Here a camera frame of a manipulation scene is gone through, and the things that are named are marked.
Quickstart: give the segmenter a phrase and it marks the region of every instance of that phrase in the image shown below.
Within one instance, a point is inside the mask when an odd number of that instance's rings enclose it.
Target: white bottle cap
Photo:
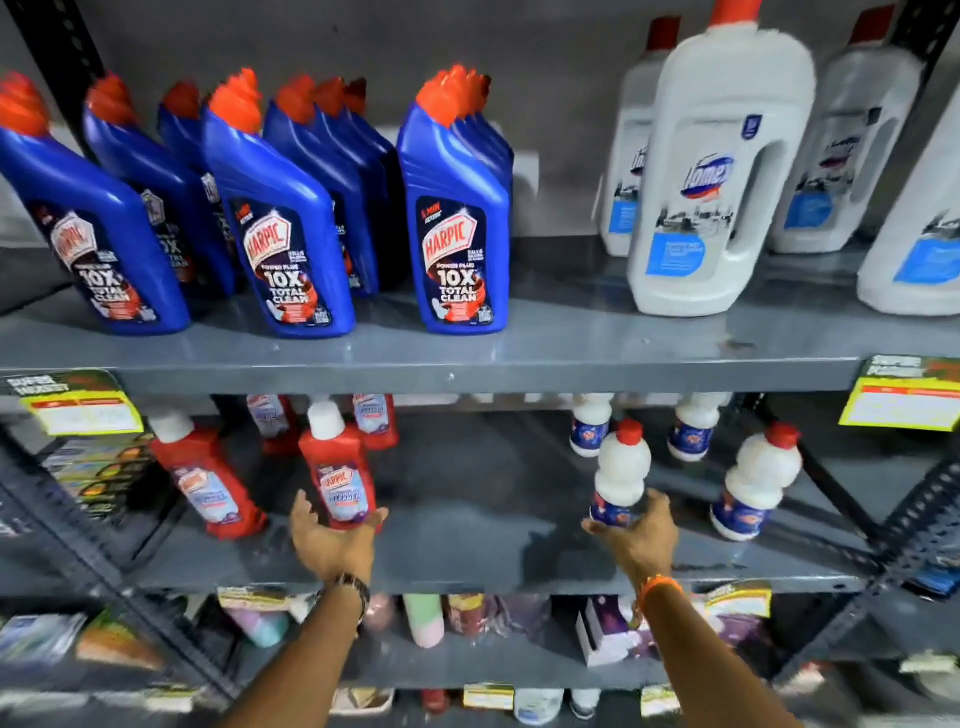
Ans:
[[[306,411],[306,419],[310,423],[310,434],[317,440],[334,440],[347,429],[340,408],[330,400],[314,401]]]
[[[176,409],[147,418],[150,429],[161,443],[176,443],[196,429],[193,420]]]

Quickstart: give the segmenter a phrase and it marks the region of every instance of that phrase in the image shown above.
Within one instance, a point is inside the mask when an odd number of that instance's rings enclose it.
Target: domex logo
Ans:
[[[733,172],[733,157],[709,155],[686,173],[680,193],[688,200],[709,200],[720,195],[720,187]]]

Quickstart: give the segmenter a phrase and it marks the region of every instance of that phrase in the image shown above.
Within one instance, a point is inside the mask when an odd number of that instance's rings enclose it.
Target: red bottle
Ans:
[[[306,417],[310,429],[300,437],[300,451],[330,515],[330,528],[356,528],[376,509],[373,476],[360,429],[345,424],[330,400],[314,400]]]
[[[247,409],[263,438],[268,455],[296,455],[300,452],[297,413],[284,395],[247,395]]]
[[[353,395],[353,417],[367,449],[395,448],[399,444],[393,395]]]
[[[156,459],[218,539],[239,539],[263,530],[267,517],[250,498],[227,463],[217,430],[197,429],[193,420],[171,410],[150,418]]]

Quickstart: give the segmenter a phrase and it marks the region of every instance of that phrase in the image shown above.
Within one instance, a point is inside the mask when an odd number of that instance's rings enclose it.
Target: shelf tag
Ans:
[[[871,356],[840,425],[951,432],[960,420],[960,359]]]
[[[103,369],[8,376],[7,385],[51,437],[143,432],[143,419]]]

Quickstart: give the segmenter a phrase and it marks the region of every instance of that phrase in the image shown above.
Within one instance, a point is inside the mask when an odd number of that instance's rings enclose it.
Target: human hand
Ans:
[[[616,564],[638,590],[651,576],[670,575],[673,551],[680,538],[670,515],[670,498],[652,488],[647,490],[647,497],[647,512],[628,528],[591,519],[581,523],[587,533],[598,536],[610,548]]]
[[[373,537],[389,515],[388,509],[377,508],[356,528],[334,531],[320,525],[306,493],[300,491],[290,512],[290,535],[300,562],[324,582],[342,573],[351,573],[369,586],[373,571]]]

